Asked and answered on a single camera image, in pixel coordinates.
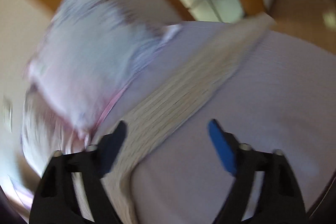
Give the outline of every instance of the pillow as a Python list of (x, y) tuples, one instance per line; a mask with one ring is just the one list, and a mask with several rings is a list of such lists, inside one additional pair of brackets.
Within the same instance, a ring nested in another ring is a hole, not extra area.
[(85, 148), (77, 132), (51, 110), (35, 90), (26, 94), (21, 143), (28, 164), (40, 177), (55, 150), (70, 154)]
[(120, 0), (63, 0), (26, 67), (50, 106), (84, 138), (169, 39)]

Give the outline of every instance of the mattress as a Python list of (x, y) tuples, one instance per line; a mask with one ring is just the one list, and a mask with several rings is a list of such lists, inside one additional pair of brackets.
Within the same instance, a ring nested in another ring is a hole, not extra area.
[[(93, 142), (223, 26), (185, 22), (129, 86)], [(213, 118), (256, 150), (282, 149), (309, 209), (336, 168), (335, 66), (331, 53), (269, 31), (216, 95), (135, 168), (132, 196), (140, 223), (213, 222), (233, 182), (208, 136), (207, 123)], [(246, 217), (253, 213), (261, 177), (256, 175)]]

